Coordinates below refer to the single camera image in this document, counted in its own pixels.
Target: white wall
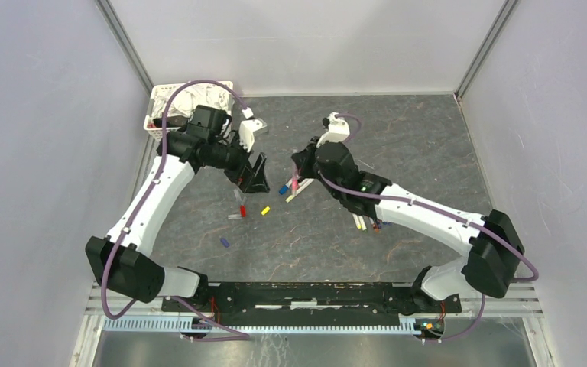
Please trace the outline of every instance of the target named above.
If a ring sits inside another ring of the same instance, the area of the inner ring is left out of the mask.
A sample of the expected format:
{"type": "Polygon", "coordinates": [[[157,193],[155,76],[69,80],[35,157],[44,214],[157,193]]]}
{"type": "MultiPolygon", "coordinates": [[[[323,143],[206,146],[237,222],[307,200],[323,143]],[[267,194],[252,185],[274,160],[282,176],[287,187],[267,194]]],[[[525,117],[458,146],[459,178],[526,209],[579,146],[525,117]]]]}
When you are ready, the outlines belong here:
{"type": "Polygon", "coordinates": [[[587,365],[587,2],[521,2],[464,112],[495,204],[542,272],[562,365],[587,365]]]}
{"type": "Polygon", "coordinates": [[[112,0],[156,84],[252,95],[453,91],[503,0],[112,0]]]}
{"type": "Polygon", "coordinates": [[[0,2],[0,366],[69,362],[146,98],[93,2],[0,2]]]}

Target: gray floor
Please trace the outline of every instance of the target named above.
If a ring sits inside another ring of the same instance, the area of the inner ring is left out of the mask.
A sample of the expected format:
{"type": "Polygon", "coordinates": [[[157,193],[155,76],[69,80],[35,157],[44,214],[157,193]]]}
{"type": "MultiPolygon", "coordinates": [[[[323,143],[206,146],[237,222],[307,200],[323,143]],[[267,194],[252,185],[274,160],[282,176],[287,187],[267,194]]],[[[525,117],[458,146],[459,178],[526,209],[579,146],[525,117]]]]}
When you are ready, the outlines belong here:
{"type": "Polygon", "coordinates": [[[152,258],[212,281],[412,281],[421,268],[455,252],[401,226],[359,232],[351,215],[320,183],[285,203],[278,189],[291,174],[290,155],[321,135],[331,112],[361,116],[349,143],[359,167],[447,206],[491,209],[469,135],[452,96],[324,96],[247,99],[270,128],[256,151],[268,156],[269,194],[248,197],[237,213],[223,172],[202,169],[181,193],[156,240],[152,258]],[[265,206],[271,211],[260,215],[265,206]],[[225,237],[231,243],[224,248],[225,237]]]}
{"type": "MultiPolygon", "coordinates": [[[[455,332],[469,323],[449,320],[447,328],[455,332]]],[[[520,319],[483,319],[466,338],[430,346],[390,335],[256,334],[247,342],[189,343],[176,333],[104,332],[93,365],[534,366],[526,340],[520,319]]]]}

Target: white plastic basket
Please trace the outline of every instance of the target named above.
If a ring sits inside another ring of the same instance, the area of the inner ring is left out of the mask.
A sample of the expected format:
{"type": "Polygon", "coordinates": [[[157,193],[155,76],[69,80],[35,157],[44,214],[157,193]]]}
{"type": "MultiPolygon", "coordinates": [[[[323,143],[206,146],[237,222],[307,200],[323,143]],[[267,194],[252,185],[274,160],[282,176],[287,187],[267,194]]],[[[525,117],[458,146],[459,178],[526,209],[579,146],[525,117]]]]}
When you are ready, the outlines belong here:
{"type": "MultiPolygon", "coordinates": [[[[233,87],[233,83],[229,82],[229,81],[220,81],[220,83],[227,86],[230,89],[232,89],[232,87],[233,87]]],[[[183,83],[161,84],[159,86],[154,86],[154,88],[152,88],[152,92],[150,94],[150,102],[148,105],[148,113],[145,116],[145,120],[143,121],[143,128],[156,141],[161,141],[161,128],[154,126],[154,124],[152,123],[152,120],[154,118],[161,116],[161,115],[152,115],[152,112],[154,111],[154,104],[156,103],[157,96],[168,96],[169,97],[172,95],[172,93],[174,92],[174,90],[176,88],[178,88],[182,85],[183,85],[183,83]]],[[[188,90],[190,90],[191,88],[207,88],[207,90],[210,93],[215,93],[215,94],[218,93],[221,96],[221,98],[226,102],[226,105],[228,106],[227,108],[224,108],[224,109],[226,110],[226,112],[229,115],[232,114],[233,98],[232,98],[231,94],[228,93],[227,91],[225,91],[222,87],[214,86],[212,84],[200,84],[200,85],[188,87],[184,91],[182,91],[181,93],[187,93],[188,90]]],[[[196,107],[197,105],[209,106],[209,103],[207,102],[206,99],[200,99],[200,98],[193,97],[192,105],[193,105],[192,109],[194,109],[194,107],[196,107]]],[[[168,131],[177,130],[177,129],[178,128],[167,128],[168,131]]]]}

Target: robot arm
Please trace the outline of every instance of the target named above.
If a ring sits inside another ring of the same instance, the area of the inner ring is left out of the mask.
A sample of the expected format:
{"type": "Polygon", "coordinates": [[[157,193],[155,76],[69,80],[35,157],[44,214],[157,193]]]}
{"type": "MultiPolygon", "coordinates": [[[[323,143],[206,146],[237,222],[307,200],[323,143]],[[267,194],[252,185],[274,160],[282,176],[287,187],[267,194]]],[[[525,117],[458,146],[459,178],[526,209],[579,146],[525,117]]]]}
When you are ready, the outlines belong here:
{"type": "Polygon", "coordinates": [[[492,210],[489,216],[483,216],[434,203],[384,177],[360,171],[342,142],[321,141],[313,138],[304,150],[292,155],[301,178],[319,180],[351,213],[406,226],[460,254],[460,258],[446,265],[420,272],[413,284],[418,300],[444,300],[471,288],[491,297],[505,296],[519,260],[502,244],[476,229],[489,229],[523,254],[521,241],[505,214],[492,210]],[[345,193],[338,190],[341,188],[371,197],[345,193]],[[449,214],[463,218],[466,223],[456,222],[449,214]]]}
{"type": "Polygon", "coordinates": [[[142,302],[172,294],[195,294],[199,274],[183,268],[163,268],[149,259],[158,230],[180,192],[204,166],[223,169],[227,178],[245,193],[269,191],[264,154],[260,153],[252,166],[248,160],[255,136],[266,131],[266,124],[260,119],[249,119],[240,124],[239,130],[224,134],[222,130],[230,126],[230,120],[223,110],[197,106],[183,128],[167,134],[167,157],[160,178],[154,175],[161,169],[159,156],[122,218],[104,239],[94,236],[86,244],[86,255],[99,284],[112,248],[120,240],[108,276],[108,289],[142,302]]]}

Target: black mounting plate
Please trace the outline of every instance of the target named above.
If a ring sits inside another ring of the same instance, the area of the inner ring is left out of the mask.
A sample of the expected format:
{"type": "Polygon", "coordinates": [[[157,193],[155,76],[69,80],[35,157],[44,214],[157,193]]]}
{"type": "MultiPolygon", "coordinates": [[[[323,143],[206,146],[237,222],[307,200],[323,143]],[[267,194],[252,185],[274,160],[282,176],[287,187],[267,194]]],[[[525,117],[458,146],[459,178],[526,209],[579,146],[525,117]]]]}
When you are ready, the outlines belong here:
{"type": "MultiPolygon", "coordinates": [[[[442,312],[440,302],[419,307],[413,302],[410,285],[390,282],[221,282],[210,283],[207,291],[215,299],[222,323],[233,326],[395,326],[399,314],[442,312]],[[336,308],[299,308],[295,304],[314,301],[318,307],[336,308]]],[[[447,313],[462,312],[457,295],[447,297],[444,305],[447,313]]],[[[198,309],[210,312],[210,306],[207,303],[198,309]]],[[[161,309],[188,312],[176,300],[164,300],[161,309]]]]}

